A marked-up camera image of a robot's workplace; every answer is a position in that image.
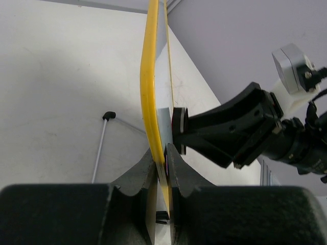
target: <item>thin metal rod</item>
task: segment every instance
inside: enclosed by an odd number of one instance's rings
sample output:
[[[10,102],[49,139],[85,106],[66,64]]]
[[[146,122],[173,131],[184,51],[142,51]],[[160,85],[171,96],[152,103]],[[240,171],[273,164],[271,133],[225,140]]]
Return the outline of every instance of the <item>thin metal rod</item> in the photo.
[[[127,121],[125,121],[125,120],[123,120],[123,119],[120,119],[120,118],[117,118],[117,117],[116,117],[115,120],[120,121],[121,123],[124,123],[124,124],[126,124],[127,126],[130,126],[131,128],[133,128],[133,129],[139,131],[139,132],[142,133],[142,134],[146,134],[146,132],[143,131],[142,129],[139,129],[138,127],[136,127],[136,126],[130,124],[129,122],[127,122]]]
[[[100,145],[99,145],[99,149],[98,149],[98,155],[97,155],[97,160],[96,160],[96,164],[94,166],[94,170],[93,170],[93,177],[92,177],[92,184],[94,183],[94,181],[96,180],[96,176],[97,176],[97,170],[98,170],[98,165],[99,165],[99,160],[100,160],[100,154],[101,154],[101,149],[102,149],[102,143],[103,143],[103,138],[104,138],[104,132],[106,131],[106,125],[107,125],[107,120],[103,120],[103,129],[102,129],[102,135],[101,135],[101,139],[100,139]]]

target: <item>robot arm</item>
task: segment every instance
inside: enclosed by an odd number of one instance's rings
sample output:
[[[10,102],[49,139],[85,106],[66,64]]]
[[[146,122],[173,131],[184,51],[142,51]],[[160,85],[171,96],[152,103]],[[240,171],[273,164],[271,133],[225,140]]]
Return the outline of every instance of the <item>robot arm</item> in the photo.
[[[250,165],[260,154],[297,167],[299,174],[327,174],[327,113],[316,115],[314,101],[326,92],[316,71],[293,44],[273,53],[280,76],[272,92],[250,83],[229,102],[192,117],[174,108],[173,141],[180,154],[193,148],[217,165]],[[305,125],[285,115],[309,102]]]

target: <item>yellow-edged board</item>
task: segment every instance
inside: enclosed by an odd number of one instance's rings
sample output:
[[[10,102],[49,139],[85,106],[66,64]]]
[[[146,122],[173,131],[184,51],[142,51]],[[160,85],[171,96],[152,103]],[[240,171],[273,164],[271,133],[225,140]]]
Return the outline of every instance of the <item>yellow-edged board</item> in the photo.
[[[171,62],[166,0],[150,0],[141,59],[140,90],[144,125],[169,211],[164,151],[173,142]]]

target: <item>table surface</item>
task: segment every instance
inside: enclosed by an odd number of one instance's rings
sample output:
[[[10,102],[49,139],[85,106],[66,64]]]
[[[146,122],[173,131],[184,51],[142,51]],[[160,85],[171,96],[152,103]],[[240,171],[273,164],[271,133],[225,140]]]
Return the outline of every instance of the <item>table surface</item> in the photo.
[[[0,2],[0,188],[12,183],[90,183],[102,115],[144,129],[139,93],[146,15],[35,0]],[[197,114],[219,101],[169,31],[174,106]],[[109,121],[96,182],[111,182],[148,149],[146,136]],[[258,185],[256,161],[222,169],[184,156],[216,185]],[[158,228],[160,244],[167,230]]]

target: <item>black rubber fingertip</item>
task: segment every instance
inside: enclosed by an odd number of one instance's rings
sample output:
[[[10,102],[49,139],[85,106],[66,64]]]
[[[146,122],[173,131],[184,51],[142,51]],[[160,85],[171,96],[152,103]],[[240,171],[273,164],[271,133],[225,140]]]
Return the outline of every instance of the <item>black rubber fingertip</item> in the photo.
[[[116,113],[115,113],[115,112],[113,112],[113,111],[107,111],[107,112],[103,115],[102,119],[103,119],[103,120],[107,120],[107,121],[109,121],[109,119],[111,119],[111,118],[115,118],[115,117],[116,117]]]

